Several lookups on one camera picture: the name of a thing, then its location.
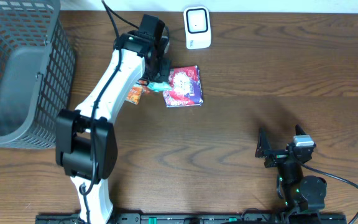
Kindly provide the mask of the teal snack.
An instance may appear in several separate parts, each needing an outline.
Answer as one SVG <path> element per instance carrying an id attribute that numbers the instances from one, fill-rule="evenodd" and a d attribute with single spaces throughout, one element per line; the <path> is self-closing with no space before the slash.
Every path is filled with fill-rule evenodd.
<path id="1" fill-rule="evenodd" d="M 157 82 L 150 82 L 147 85 L 147 88 L 154 92 L 161 92 L 161 91 L 170 91 L 172 87 L 167 82 L 157 83 Z"/>

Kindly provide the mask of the brown orange chocolate bar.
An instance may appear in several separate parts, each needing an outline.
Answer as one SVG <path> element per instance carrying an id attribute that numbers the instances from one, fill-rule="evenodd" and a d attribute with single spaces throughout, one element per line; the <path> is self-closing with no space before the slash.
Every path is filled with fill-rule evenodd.
<path id="1" fill-rule="evenodd" d="M 149 82 L 147 80 L 139 80 L 137 82 L 138 85 L 140 85 L 143 89 L 143 94 L 149 94 L 150 89 L 148 88 Z"/>

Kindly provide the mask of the small orange juice carton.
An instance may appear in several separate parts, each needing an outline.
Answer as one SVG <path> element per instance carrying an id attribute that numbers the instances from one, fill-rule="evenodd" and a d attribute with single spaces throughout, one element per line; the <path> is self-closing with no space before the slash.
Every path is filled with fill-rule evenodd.
<path id="1" fill-rule="evenodd" d="M 138 105 L 143 92 L 144 88 L 142 85 L 135 84 L 127 94 L 126 101 Z"/>

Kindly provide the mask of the red purple snack packet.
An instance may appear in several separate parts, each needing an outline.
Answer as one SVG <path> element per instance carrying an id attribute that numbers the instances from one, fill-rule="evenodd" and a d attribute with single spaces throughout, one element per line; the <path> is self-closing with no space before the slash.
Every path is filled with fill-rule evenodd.
<path id="1" fill-rule="evenodd" d="M 170 90 L 163 91 L 166 107 L 201 106 L 203 94 L 197 65 L 173 68 L 168 77 Z"/>

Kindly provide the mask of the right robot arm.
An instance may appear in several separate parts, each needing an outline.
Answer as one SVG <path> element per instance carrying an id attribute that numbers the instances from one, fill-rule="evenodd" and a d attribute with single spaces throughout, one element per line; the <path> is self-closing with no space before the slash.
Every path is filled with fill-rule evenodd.
<path id="1" fill-rule="evenodd" d="M 302 166 L 312 159 L 316 144 L 303 129 L 295 126 L 292 142 L 285 149 L 274 150 L 266 132 L 260 128 L 255 157 L 264 158 L 266 168 L 278 169 L 277 191 L 286 209 L 277 215 L 280 223 L 322 223 L 319 212 L 325 208 L 326 181 L 303 174 Z"/>

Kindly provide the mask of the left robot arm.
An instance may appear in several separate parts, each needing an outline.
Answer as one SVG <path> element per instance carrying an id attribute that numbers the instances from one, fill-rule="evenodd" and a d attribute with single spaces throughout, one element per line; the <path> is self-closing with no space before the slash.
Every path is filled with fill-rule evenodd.
<path id="1" fill-rule="evenodd" d="M 168 82 L 168 44 L 165 23 L 145 14 L 138 29 L 117 37 L 109 66 L 87 98 L 57 116 L 56 163 L 76 187 L 83 223 L 107 223 L 111 217 L 108 178 L 117 160 L 114 123 L 138 81 Z"/>

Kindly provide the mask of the grey plastic mesh basket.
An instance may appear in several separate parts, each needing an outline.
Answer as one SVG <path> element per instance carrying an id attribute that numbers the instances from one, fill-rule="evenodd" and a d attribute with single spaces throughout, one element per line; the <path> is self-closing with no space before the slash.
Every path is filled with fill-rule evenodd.
<path id="1" fill-rule="evenodd" d="M 0 0 L 0 147 L 54 147 L 75 62 L 59 1 Z"/>

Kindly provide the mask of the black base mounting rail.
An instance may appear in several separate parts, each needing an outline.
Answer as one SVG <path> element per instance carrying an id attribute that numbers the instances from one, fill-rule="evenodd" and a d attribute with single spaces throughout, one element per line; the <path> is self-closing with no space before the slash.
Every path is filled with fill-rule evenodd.
<path id="1" fill-rule="evenodd" d="M 214 224 L 214 223 L 321 223 L 321 224 L 346 224 L 344 215 L 338 214 L 309 214 L 292 215 L 288 220 L 268 213 L 245 213 L 243 215 L 161 215 L 121 213 L 114 215 L 107 224 Z"/>

